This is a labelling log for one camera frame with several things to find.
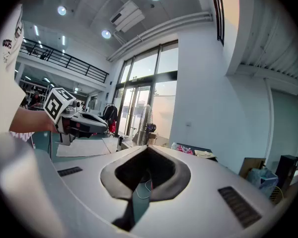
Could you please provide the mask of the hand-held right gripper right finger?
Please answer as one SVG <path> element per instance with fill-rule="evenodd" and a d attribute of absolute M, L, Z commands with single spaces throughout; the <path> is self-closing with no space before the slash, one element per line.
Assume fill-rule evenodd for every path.
<path fill-rule="evenodd" d="M 191 172 L 186 188 L 174 199 L 151 202 L 131 230 L 141 238 L 260 238 L 275 220 L 276 208 L 251 183 L 214 161 L 155 146 L 184 162 Z M 244 228 L 219 189 L 232 187 L 260 219 Z"/>

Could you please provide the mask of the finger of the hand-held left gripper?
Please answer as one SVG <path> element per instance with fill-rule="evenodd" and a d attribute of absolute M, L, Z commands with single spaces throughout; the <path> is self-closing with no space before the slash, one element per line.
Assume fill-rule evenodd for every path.
<path fill-rule="evenodd" d="M 80 123 L 93 123 L 93 122 L 105 123 L 105 121 L 101 119 L 99 116 L 89 112 L 79 112 L 77 121 Z"/>
<path fill-rule="evenodd" d="M 107 123 L 97 117 L 79 117 L 75 121 L 80 124 L 81 131 L 88 133 L 102 133 L 108 128 Z"/>

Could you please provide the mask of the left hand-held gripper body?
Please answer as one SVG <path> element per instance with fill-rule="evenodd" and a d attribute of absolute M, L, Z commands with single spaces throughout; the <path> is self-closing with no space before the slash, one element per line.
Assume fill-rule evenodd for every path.
<path fill-rule="evenodd" d="M 64 88 L 53 88 L 44 104 L 44 111 L 59 134 L 60 145 L 69 146 L 76 138 L 90 138 L 88 125 L 84 124 L 84 111 L 80 100 Z"/>

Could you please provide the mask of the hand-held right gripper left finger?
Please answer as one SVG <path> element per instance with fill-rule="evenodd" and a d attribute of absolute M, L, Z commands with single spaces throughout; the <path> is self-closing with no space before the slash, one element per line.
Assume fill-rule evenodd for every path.
<path fill-rule="evenodd" d="M 39 238 L 151 238 L 135 228 L 133 205 L 114 201 L 95 160 L 53 163 L 44 150 L 0 134 L 0 194 L 13 217 Z"/>

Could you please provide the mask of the person's left forearm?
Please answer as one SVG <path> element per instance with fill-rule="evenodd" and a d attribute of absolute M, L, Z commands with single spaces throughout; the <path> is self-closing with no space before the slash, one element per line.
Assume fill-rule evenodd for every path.
<path fill-rule="evenodd" d="M 16 133 L 51 131 L 57 133 L 55 125 L 45 111 L 32 111 L 19 107 L 9 128 Z"/>

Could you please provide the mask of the rack of dark clothes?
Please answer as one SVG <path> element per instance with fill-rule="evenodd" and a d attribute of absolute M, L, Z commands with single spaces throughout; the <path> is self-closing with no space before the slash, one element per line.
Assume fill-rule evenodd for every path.
<path fill-rule="evenodd" d="M 103 111 L 102 119 L 109 125 L 118 121 L 118 110 L 114 104 L 108 104 Z"/>

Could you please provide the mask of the beige folded cloth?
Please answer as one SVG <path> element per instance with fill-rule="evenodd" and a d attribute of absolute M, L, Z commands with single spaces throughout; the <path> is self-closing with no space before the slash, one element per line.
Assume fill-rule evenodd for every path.
<path fill-rule="evenodd" d="M 216 158 L 216 156 L 212 152 L 201 151 L 201 150 L 194 150 L 195 155 L 198 157 L 203 157 L 206 159 Z"/>

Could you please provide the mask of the pink checked cloth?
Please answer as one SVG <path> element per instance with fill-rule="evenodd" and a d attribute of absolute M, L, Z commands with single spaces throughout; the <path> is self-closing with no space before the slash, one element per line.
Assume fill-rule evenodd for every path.
<path fill-rule="evenodd" d="M 19 133 L 19 132 L 10 131 L 10 134 L 15 138 L 22 139 L 24 142 L 27 142 L 34 133 L 33 132 Z"/>

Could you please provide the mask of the black balcony railing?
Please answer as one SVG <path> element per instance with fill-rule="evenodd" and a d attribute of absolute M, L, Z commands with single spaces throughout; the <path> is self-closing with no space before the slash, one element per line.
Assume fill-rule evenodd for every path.
<path fill-rule="evenodd" d="M 56 50 L 29 39 L 23 39 L 20 52 L 77 72 L 97 82 L 105 83 L 109 75 L 109 73 L 71 55 L 67 55 L 63 51 Z"/>

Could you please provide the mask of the white printed t-shirt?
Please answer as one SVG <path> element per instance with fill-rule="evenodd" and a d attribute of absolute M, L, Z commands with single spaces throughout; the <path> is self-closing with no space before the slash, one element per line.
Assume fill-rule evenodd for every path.
<path fill-rule="evenodd" d="M 0 133 L 8 132 L 25 97 L 15 82 L 16 59 L 23 42 L 23 8 L 18 4 L 0 31 Z"/>

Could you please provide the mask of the black-framed glass door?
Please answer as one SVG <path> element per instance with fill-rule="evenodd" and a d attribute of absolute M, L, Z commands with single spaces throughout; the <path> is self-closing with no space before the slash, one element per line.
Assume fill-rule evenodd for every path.
<path fill-rule="evenodd" d="M 157 141 L 169 142 L 177 86 L 178 40 L 150 48 L 123 61 L 113 104 L 118 108 L 115 136 L 138 132 L 146 105 L 157 126 Z"/>

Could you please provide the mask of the blue plastic bag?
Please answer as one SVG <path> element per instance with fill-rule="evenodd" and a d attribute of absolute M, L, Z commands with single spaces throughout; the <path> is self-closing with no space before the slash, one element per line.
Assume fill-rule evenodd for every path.
<path fill-rule="evenodd" d="M 246 180 L 270 197 L 278 184 L 278 176 L 268 169 L 251 169 Z"/>

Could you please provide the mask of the white ceiling pipes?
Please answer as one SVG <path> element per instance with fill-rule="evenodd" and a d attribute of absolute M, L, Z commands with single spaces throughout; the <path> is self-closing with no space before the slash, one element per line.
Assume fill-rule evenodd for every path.
<path fill-rule="evenodd" d="M 123 56 L 125 53 L 131 51 L 142 43 L 149 43 L 157 39 L 158 37 L 162 37 L 164 35 L 168 35 L 169 33 L 174 32 L 181 27 L 187 27 L 193 24 L 199 24 L 204 22 L 212 22 L 212 14 L 209 11 L 203 11 L 193 14 L 188 14 L 185 16 L 177 17 L 175 19 L 171 19 L 164 23 L 161 23 L 151 29 L 136 35 L 132 40 L 124 44 L 117 51 L 115 51 L 112 55 L 110 55 L 107 60 L 109 62 L 113 62 L 119 57 Z"/>

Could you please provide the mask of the white wall pipe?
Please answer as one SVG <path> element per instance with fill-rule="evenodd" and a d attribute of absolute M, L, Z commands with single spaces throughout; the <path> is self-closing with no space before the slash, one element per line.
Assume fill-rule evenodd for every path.
<path fill-rule="evenodd" d="M 267 147 L 265 152 L 265 158 L 266 160 L 268 160 L 271 152 L 273 134 L 274 134 L 274 104 L 273 104 L 273 96 L 272 96 L 272 90 L 271 90 L 269 79 L 264 78 L 264 83 L 265 83 L 267 96 L 268 96 L 268 103 L 269 103 L 269 131 L 268 131 Z"/>

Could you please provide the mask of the black window frame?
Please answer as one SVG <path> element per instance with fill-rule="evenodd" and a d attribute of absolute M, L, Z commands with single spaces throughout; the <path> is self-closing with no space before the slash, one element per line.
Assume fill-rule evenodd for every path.
<path fill-rule="evenodd" d="M 223 0 L 213 0 L 217 24 L 217 40 L 224 46 L 224 5 Z"/>

